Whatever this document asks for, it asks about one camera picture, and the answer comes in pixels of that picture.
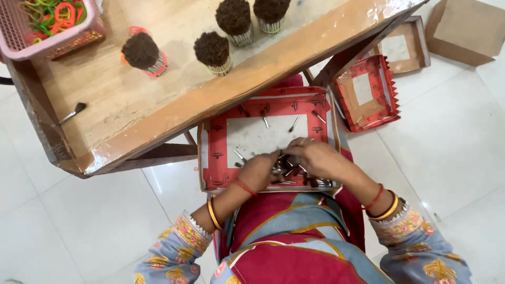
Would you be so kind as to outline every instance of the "cardboard tray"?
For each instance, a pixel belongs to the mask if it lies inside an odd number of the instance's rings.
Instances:
[[[373,48],[387,57],[393,73],[419,70],[431,65],[421,16],[412,16]]]
[[[267,112],[268,129],[260,115],[261,110]],[[317,110],[327,124],[313,115],[312,110]],[[263,92],[199,125],[197,144],[201,190],[219,193],[237,176],[240,169],[234,164],[243,162],[233,150],[250,159],[254,155],[285,147],[296,137],[306,136],[328,143],[340,151],[337,115],[333,96],[327,89],[287,87]],[[288,130],[296,117],[300,119],[290,133]],[[289,175],[286,180],[297,183],[270,185],[262,192],[322,192],[342,187],[336,182],[333,182],[333,187],[305,186],[302,175]]]
[[[392,72],[382,55],[359,60],[335,80],[338,111],[350,132],[400,119]]]

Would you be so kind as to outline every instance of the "wooden table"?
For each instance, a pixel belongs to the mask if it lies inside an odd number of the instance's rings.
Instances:
[[[105,41],[52,62],[7,60],[51,163],[86,178],[195,159],[194,143],[165,142],[296,73],[330,85],[427,0],[293,0],[279,34],[260,32],[253,19],[254,44],[232,47],[233,70],[214,77],[192,46],[204,31],[224,35],[214,18],[219,2],[107,0]],[[121,63],[130,26],[146,28],[166,53],[162,77]],[[333,55],[315,78],[307,71]],[[88,107],[60,126],[78,102]]]

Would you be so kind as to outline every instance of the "gold bangle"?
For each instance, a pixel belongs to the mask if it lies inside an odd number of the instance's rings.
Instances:
[[[389,217],[391,214],[393,214],[393,212],[398,208],[398,195],[394,195],[394,201],[393,201],[393,205],[391,206],[391,208],[389,208],[389,210],[382,214],[381,216],[377,217],[377,218],[372,218],[370,217],[370,219],[374,220],[374,221],[380,221],[380,220],[384,220],[386,219],[387,217]]]
[[[212,209],[212,198],[207,199],[207,207],[209,208],[209,213],[211,215],[212,222],[214,222],[214,226],[216,226],[216,228],[219,231],[221,231],[223,228],[221,228],[221,226],[219,225],[218,220],[216,219],[216,216],[214,215],[214,210]]]

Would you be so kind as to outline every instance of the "woman's arm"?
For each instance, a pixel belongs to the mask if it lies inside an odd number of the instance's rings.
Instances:
[[[270,176],[279,152],[263,154],[250,159],[238,175],[242,184],[252,193],[264,189],[272,179]],[[252,194],[236,183],[212,198],[214,216],[219,224]],[[160,235],[156,244],[149,249],[148,259],[135,270],[135,284],[194,283],[200,275],[195,260],[202,256],[210,242],[216,226],[208,205],[204,204],[192,214],[183,212],[173,226]]]
[[[301,164],[311,174],[341,182],[364,206],[379,195],[381,185],[367,176],[328,144],[297,138],[287,154],[301,156]],[[368,209],[371,216],[380,216],[391,208],[394,195],[383,191]],[[452,246],[440,232],[403,201],[387,218],[370,220],[379,242],[388,248],[381,268],[395,283],[471,283],[466,262],[452,252]]]

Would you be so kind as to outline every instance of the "woman's right hand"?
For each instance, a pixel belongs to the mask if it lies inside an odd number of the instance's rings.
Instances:
[[[284,153],[301,157],[301,166],[310,174],[341,183],[359,168],[330,145],[298,137],[289,143]]]

